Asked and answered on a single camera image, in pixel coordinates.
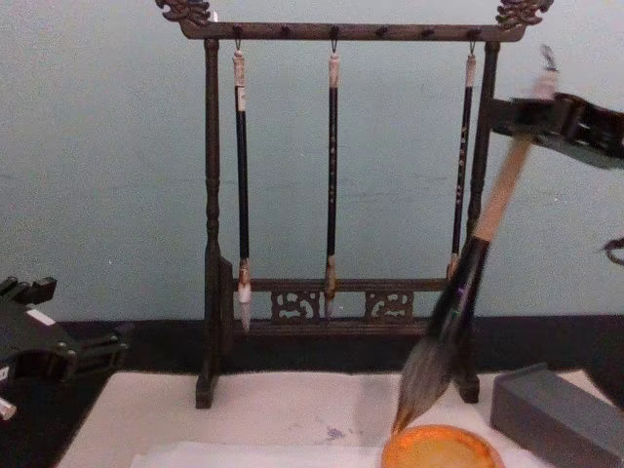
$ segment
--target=orange dish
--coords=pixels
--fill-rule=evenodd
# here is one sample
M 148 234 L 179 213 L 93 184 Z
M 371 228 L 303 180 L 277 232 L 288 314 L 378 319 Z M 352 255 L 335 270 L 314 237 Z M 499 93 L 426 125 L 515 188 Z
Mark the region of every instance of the orange dish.
M 417 426 L 393 436 L 382 468 L 505 468 L 494 447 L 476 434 L 445 425 Z

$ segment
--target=white cloth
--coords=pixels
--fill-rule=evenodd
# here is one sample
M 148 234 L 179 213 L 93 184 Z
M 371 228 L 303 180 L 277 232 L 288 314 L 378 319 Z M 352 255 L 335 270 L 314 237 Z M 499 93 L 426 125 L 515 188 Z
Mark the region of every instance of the white cloth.
M 494 377 L 480 375 L 478 404 L 464 404 L 451 385 L 413 425 L 450 424 L 477 433 L 507 468 L 549 467 L 489 426 Z M 562 377 L 607 401 L 584 372 Z M 58 468 L 377 467 L 399 384 L 397 374 L 225 375 L 213 407 L 195 409 L 196 379 L 116 373 Z

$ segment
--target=black baseboard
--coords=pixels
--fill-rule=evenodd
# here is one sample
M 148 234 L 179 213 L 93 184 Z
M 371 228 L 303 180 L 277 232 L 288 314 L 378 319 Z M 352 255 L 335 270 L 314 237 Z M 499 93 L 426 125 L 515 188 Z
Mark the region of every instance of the black baseboard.
M 69 322 L 76 338 L 109 332 L 118 322 Z M 124 369 L 199 373 L 201 321 L 144 321 L 136 329 Z M 584 369 L 624 408 L 624 316 L 478 317 L 475 351 L 479 372 L 547 363 L 554 371 Z M 224 373 L 245 371 L 399 371 L 414 338 L 238 337 Z M 2 467 L 50 467 L 64 452 L 108 375 L 58 385 L 17 382 L 3 397 L 18 415 L 0 424 Z

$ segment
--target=carved wooden panel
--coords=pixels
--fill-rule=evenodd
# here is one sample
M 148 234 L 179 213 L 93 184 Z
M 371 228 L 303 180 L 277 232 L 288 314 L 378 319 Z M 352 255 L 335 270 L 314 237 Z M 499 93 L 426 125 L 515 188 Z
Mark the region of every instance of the carved wooden panel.
M 533 26 L 542 21 L 537 12 L 547 12 L 553 2 L 554 0 L 501 0 L 496 21 L 503 29 L 512 29 L 518 25 Z
M 272 292 L 271 321 L 276 324 L 292 324 L 320 321 L 319 292 Z
M 365 321 L 392 324 L 413 319 L 413 291 L 366 291 L 365 295 Z
M 169 7 L 169 10 L 163 13 L 163 17 L 174 22 L 190 21 L 196 26 L 206 26 L 211 15 L 208 11 L 210 4 L 203 1 L 156 0 L 156 5 L 161 9 Z

